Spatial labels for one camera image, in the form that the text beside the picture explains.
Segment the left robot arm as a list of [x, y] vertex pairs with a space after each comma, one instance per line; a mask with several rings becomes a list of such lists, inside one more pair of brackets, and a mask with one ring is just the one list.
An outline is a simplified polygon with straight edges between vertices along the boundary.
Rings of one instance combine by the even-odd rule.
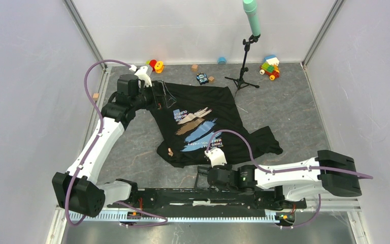
[[124, 74], [117, 90], [101, 109], [101, 115], [82, 153], [65, 173], [55, 173], [52, 185], [59, 207], [86, 217], [96, 217], [103, 207], [121, 201], [127, 207], [139, 202], [136, 183], [117, 179], [98, 185], [101, 168], [136, 111], [170, 108], [176, 102], [166, 83], [147, 82], [137, 75]]

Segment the black printed t-shirt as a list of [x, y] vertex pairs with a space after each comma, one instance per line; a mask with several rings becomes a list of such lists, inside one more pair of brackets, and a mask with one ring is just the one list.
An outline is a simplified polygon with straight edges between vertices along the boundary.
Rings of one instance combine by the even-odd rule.
[[[283, 149], [270, 127], [252, 133], [243, 126], [234, 95], [228, 87], [166, 84], [176, 103], [151, 112], [163, 137], [157, 154], [173, 167], [207, 164], [205, 150], [220, 148], [228, 164], [250, 161]], [[171, 148], [174, 155], [168, 155]]]

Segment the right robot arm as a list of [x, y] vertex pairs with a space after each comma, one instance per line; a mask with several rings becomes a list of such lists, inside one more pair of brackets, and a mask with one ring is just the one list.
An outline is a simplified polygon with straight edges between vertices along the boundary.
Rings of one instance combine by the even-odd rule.
[[362, 195], [359, 180], [364, 176], [356, 171], [354, 159], [331, 150], [319, 150], [317, 156], [297, 163], [244, 165], [237, 170], [227, 164], [219, 148], [204, 154], [211, 164], [207, 176], [210, 186], [242, 195], [279, 188], [273, 193], [279, 207], [317, 194], [345, 198]]

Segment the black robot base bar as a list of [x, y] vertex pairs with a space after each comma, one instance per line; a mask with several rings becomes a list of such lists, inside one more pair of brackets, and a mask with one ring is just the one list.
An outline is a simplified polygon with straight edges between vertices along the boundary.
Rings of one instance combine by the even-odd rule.
[[266, 210], [307, 208], [305, 199], [286, 201], [274, 190], [244, 195], [190, 188], [144, 188], [130, 194], [124, 203], [173, 218], [263, 217]]

